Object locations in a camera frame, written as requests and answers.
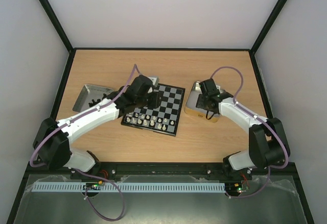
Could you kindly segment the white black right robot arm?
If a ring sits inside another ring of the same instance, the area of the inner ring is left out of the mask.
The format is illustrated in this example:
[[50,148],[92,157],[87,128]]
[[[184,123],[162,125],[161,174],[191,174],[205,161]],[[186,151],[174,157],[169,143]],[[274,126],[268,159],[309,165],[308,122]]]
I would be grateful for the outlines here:
[[284,168],[288,165],[290,148],[282,122],[257,115],[236,101],[235,96],[221,90],[213,79],[199,83],[201,90],[196,107],[207,114],[224,116],[248,135],[248,149],[223,159],[223,174],[234,179],[247,168]]

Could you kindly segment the gold tin of white pieces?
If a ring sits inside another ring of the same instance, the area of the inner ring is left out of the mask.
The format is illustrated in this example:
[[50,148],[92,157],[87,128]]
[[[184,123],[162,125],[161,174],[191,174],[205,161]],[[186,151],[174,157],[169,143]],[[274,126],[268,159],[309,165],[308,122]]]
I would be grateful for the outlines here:
[[[188,115],[203,118],[203,119],[206,119],[211,122],[217,122],[218,118],[221,114],[220,108],[219,108],[219,113],[213,113],[213,112],[209,112],[209,111],[206,111],[203,109],[196,108],[196,102],[197,102],[198,95],[201,94],[201,89],[200,89],[199,83],[200,83],[199,81],[194,82],[194,84],[191,88],[189,97],[187,99],[187,102],[185,104],[184,112]],[[224,98],[228,98],[228,94],[224,90],[221,91],[220,86],[218,86],[218,85],[216,85],[216,86],[221,93],[222,101]]]

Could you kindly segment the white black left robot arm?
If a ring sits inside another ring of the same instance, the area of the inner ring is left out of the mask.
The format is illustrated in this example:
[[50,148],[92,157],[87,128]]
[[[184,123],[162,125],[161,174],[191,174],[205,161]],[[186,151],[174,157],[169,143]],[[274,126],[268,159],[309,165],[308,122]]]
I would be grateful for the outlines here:
[[139,75],[127,87],[110,93],[83,112],[59,121],[51,117],[45,119],[33,143],[30,165],[45,166],[48,170],[68,167],[89,172],[99,160],[92,152],[74,148],[72,144],[87,132],[136,108],[157,108],[161,100],[155,91],[158,82],[158,77]]

